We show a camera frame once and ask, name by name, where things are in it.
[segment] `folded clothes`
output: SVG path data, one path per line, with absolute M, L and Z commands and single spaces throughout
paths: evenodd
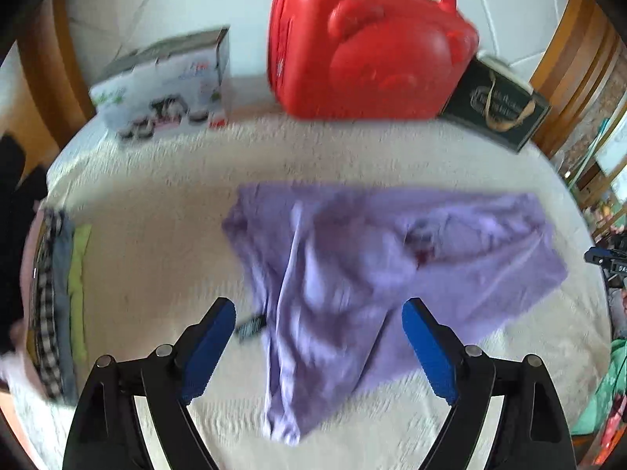
M 68 275 L 68 293 L 70 294 L 70 338 L 72 356 L 75 362 L 87 360 L 85 332 L 83 327 L 83 259 L 89 242 L 92 225 L 85 224 L 74 230 L 74 247 Z
M 74 375 L 74 361 L 70 341 L 70 294 L 68 276 L 74 247 L 74 224 L 61 211 L 61 231 L 54 241 L 52 253 L 52 277 L 54 285 L 54 322 L 59 346 L 59 367 L 63 383 L 63 398 L 70 405 L 78 403 L 78 391 Z
M 42 252 L 37 261 L 34 297 L 33 328 L 35 350 L 39 359 L 38 373 L 49 398 L 63 398 L 63 382 L 59 361 L 59 347 L 54 319 L 54 286 L 52 256 L 54 242 L 61 232 L 62 218 L 53 210 L 44 211 L 46 234 Z
M 245 185 L 223 229 L 267 322 L 266 434 L 290 444 L 418 368 L 407 299 L 477 343 L 566 277 L 530 194 Z

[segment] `red bag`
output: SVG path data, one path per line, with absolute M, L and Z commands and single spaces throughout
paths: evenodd
M 478 44 L 456 0 L 273 0 L 268 80 L 299 118 L 433 118 Z

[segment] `green fabric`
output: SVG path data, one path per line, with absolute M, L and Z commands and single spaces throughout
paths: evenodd
M 68 293 L 70 294 L 70 338 L 72 356 L 77 362 L 87 361 L 85 332 L 83 327 L 83 258 L 87 249 L 92 225 L 77 226 L 74 230 L 74 248 L 68 275 Z
M 617 392 L 625 392 L 625 382 L 627 381 L 627 363 L 622 366 L 627 354 L 627 340 L 616 339 L 612 342 L 612 356 L 609 363 L 609 370 L 603 379 L 599 388 L 592 396 L 590 403 L 581 414 L 577 424 L 571 429 L 572 435 L 587 435 L 600 430 L 601 426 L 607 419 L 609 409 L 612 405 L 612 391 L 614 383 L 616 383 Z

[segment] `cardboard box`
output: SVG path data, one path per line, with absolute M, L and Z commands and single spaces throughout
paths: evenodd
M 549 102 L 506 65 L 474 58 L 440 116 L 519 152 L 550 110 Z
M 228 28 L 174 37 L 112 62 L 90 96 L 121 139 L 218 127 L 231 110 L 229 67 Z

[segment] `purple shirt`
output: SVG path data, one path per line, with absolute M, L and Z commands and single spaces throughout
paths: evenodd
M 567 275 L 531 194 L 244 185 L 223 229 L 266 315 L 266 423 L 289 444 L 353 392 L 419 368 L 407 299 L 477 343 Z

